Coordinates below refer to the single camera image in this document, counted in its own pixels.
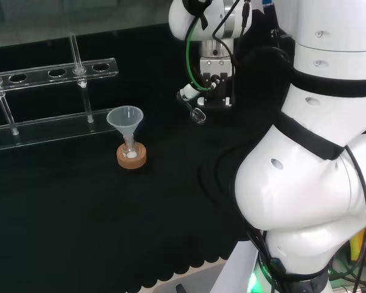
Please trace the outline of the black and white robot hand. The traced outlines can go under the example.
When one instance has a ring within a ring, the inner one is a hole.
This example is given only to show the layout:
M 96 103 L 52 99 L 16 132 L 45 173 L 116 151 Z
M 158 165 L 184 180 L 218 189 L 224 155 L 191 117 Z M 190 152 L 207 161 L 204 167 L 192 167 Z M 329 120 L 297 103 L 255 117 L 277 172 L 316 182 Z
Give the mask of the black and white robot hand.
M 196 110 L 191 106 L 190 102 L 192 99 L 197 98 L 201 92 L 194 89 L 191 84 L 187 84 L 185 87 L 180 89 L 176 94 L 176 100 L 178 103 L 184 105 L 190 112 L 191 116 L 197 115 Z

